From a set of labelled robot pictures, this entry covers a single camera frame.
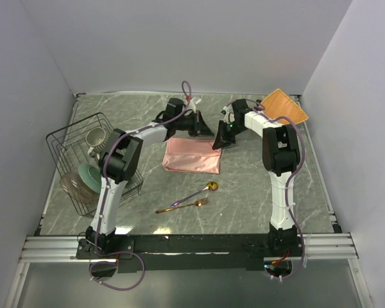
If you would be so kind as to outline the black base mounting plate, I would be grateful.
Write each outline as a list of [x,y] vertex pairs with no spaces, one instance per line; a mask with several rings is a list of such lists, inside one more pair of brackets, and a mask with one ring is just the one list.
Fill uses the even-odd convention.
[[118,273],[137,270],[262,271],[265,259],[302,255],[301,240],[272,244],[266,234],[115,235],[105,250],[80,239],[79,260],[113,261]]

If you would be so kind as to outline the pink satin napkin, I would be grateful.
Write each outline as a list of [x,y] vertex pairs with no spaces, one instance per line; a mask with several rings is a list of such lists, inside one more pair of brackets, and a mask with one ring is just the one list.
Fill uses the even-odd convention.
[[221,150],[212,149],[213,140],[170,138],[162,166],[180,173],[219,174]]

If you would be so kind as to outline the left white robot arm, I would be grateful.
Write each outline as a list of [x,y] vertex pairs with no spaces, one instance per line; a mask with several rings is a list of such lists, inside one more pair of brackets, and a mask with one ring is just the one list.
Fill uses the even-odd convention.
[[178,131],[191,137],[213,136],[205,124],[201,112],[189,108],[191,95],[185,100],[170,98],[166,109],[151,123],[125,132],[113,130],[99,158],[101,193],[92,223],[85,232],[92,251],[101,258],[114,251],[116,217],[121,196],[127,183],[133,178],[142,150],[169,140]]

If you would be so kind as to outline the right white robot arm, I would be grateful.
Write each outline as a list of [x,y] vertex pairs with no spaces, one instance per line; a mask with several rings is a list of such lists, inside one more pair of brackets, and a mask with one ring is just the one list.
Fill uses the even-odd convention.
[[305,148],[298,140],[296,125],[286,116],[268,117],[264,106],[256,102],[250,108],[246,99],[224,106],[224,118],[218,123],[213,150],[236,143],[236,135],[251,130],[262,139],[262,163],[271,180],[272,215],[267,247],[281,256],[300,243],[294,216],[294,177],[304,162]]

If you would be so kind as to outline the aluminium rail frame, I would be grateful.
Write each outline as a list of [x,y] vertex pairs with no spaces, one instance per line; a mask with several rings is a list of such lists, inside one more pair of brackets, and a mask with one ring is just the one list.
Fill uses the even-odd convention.
[[[89,260],[76,258],[78,242],[82,236],[33,236],[27,237],[19,257],[17,274],[6,302],[7,307],[15,307],[24,285],[24,277],[32,263],[63,263],[84,262],[95,263]],[[291,260],[302,260],[304,263],[312,260],[346,259],[354,280],[359,301],[363,307],[373,307],[372,298],[359,264],[359,256],[350,234],[306,234],[304,235],[305,251],[299,257],[290,257]]]

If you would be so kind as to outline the rose gold fork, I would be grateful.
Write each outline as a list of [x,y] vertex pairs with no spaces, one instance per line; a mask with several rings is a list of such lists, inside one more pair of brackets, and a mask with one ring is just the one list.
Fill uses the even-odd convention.
[[156,214],[162,214],[162,213],[165,213],[165,212],[170,212],[172,210],[182,209],[182,208],[190,207],[190,206],[201,207],[203,205],[208,204],[208,202],[209,202],[208,198],[202,198],[200,200],[196,200],[195,202],[189,203],[189,204],[186,204],[186,205],[179,205],[179,206],[176,206],[176,207],[170,207],[170,208],[166,208],[166,209],[156,210],[155,213]]

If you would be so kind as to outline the teal green bowl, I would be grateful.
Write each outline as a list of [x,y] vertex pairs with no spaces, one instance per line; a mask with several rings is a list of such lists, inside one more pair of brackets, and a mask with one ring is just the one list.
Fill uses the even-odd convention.
[[98,194],[101,192],[101,173],[97,167],[90,164],[80,164],[78,174],[91,191]]

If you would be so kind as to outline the clear glass bowl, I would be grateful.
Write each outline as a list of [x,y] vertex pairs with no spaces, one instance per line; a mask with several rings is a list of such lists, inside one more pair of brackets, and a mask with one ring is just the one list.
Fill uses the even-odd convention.
[[99,199],[99,194],[89,188],[77,172],[68,172],[60,179],[62,190],[78,203],[91,204]]

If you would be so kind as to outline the grey striped mug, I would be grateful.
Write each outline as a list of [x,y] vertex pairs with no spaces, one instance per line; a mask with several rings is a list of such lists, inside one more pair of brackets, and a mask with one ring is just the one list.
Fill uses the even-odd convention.
[[109,137],[110,132],[102,127],[91,129],[85,137],[85,143],[89,147],[87,154],[92,158],[99,157]]

